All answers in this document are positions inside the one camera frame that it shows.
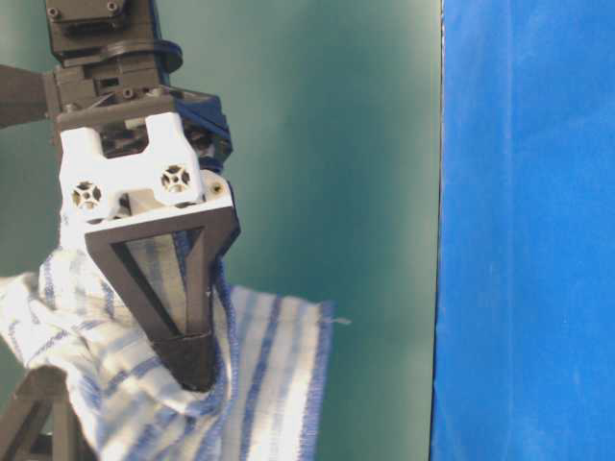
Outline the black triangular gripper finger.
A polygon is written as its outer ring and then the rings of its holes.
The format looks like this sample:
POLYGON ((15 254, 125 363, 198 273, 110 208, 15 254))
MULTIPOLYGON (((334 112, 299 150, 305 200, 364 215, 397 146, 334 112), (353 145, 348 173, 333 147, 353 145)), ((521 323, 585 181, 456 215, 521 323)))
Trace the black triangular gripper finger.
POLYGON ((213 288, 238 234, 233 206, 197 206, 85 235, 91 259, 187 390, 207 390, 214 380, 213 288))

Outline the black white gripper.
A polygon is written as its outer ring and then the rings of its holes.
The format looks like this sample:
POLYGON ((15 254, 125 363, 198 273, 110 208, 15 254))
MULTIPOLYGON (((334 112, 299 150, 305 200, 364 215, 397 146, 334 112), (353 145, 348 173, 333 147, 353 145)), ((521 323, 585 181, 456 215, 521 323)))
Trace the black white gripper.
POLYGON ((152 1, 49 1, 49 111, 61 152, 64 212, 98 223, 131 214, 129 198, 202 202, 201 171, 233 145, 217 96, 174 87, 179 45, 160 32, 152 1))

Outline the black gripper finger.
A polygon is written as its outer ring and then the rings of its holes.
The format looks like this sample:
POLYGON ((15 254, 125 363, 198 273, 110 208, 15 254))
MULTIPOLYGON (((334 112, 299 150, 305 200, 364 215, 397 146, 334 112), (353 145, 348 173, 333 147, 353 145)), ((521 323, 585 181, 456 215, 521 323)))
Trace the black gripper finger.
POLYGON ((96 458, 69 401, 64 371, 43 366, 25 375, 1 416, 1 458, 96 458))

